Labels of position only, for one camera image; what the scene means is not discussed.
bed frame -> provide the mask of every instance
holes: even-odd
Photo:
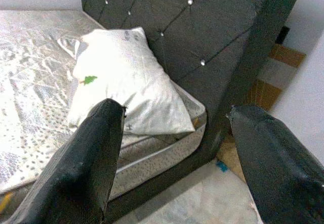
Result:
[[[142,26],[166,73],[202,102],[199,148],[168,171],[112,200],[117,219],[212,160],[228,132],[225,114],[243,102],[296,0],[82,0],[107,29]]]

